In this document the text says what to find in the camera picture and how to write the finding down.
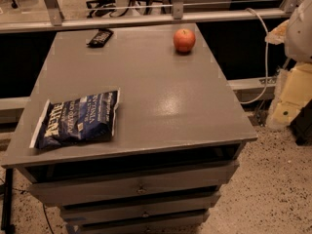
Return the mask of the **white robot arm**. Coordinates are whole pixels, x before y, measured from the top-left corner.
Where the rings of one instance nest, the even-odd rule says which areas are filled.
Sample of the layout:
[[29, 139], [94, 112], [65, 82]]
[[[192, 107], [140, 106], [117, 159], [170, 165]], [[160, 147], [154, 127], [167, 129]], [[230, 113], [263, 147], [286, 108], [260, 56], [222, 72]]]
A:
[[267, 43], [284, 43], [285, 54], [295, 61], [290, 70], [280, 70], [266, 125], [283, 129], [312, 99], [312, 0], [303, 0], [291, 17], [265, 37]]

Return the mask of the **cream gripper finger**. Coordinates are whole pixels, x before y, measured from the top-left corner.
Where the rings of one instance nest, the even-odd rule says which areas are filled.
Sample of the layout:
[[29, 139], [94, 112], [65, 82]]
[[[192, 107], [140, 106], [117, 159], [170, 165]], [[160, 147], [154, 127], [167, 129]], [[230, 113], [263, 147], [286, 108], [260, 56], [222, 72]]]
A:
[[289, 126], [311, 99], [312, 64], [301, 62], [290, 71], [281, 69], [268, 110], [266, 126], [273, 130]]
[[288, 19], [280, 23], [273, 30], [267, 33], [265, 41], [273, 45], [284, 44], [288, 24], [289, 24]]

